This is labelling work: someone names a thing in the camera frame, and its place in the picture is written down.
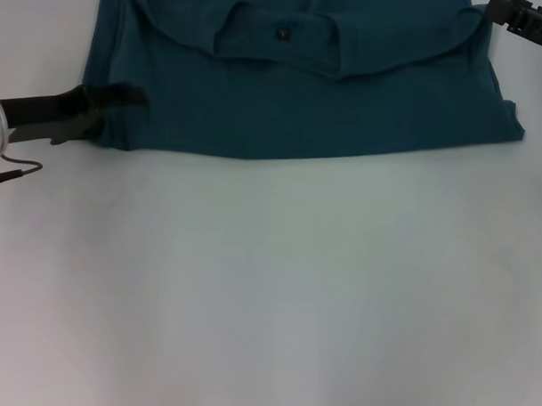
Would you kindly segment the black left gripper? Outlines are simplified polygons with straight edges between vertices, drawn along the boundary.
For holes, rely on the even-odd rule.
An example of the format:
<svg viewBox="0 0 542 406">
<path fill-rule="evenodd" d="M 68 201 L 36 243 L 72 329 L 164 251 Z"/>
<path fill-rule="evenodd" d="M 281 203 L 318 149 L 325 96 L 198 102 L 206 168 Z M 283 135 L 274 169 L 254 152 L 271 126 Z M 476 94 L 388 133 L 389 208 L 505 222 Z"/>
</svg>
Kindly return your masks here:
<svg viewBox="0 0 542 406">
<path fill-rule="evenodd" d="M 0 100 L 9 143 L 49 139 L 55 145 L 97 137 L 102 111 L 147 104 L 145 92 L 129 83 L 79 85 L 59 95 Z"/>
</svg>

